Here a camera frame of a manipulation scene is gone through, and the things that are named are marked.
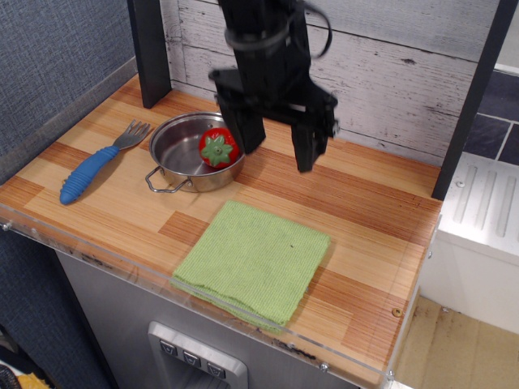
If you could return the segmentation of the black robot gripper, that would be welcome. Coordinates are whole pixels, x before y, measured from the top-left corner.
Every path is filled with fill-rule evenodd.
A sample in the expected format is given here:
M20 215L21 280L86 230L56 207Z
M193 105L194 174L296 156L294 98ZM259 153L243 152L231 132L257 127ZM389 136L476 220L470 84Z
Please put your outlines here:
M300 105L312 113L317 128L291 127L298 171L312 171L325 153L328 137L336 133L335 97L316 86L309 71L313 59L323 57L332 43L326 14L305 1L219 1L225 19L225 41L234 51L235 69L213 70L209 77L221 95L239 94L238 100L272 111ZM306 12L319 15L328 26L321 52L313 55L307 34ZM265 140L263 118L252 109L221 105L225 124L245 154Z

